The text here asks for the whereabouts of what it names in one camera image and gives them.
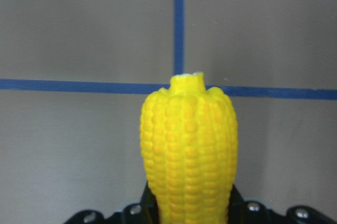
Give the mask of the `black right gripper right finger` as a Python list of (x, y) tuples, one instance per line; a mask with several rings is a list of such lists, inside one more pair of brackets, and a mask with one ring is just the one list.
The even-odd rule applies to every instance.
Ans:
[(229, 223), (268, 224), (272, 223), (272, 220), (265, 205), (256, 200), (244, 200), (233, 185), (229, 204)]

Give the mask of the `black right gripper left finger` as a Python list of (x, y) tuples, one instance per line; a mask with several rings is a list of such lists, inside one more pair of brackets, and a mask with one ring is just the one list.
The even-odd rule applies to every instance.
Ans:
[(140, 201), (127, 205), (121, 212), (114, 214), (116, 220), (113, 223), (119, 224), (155, 224), (160, 223), (159, 211), (154, 194), (145, 184)]

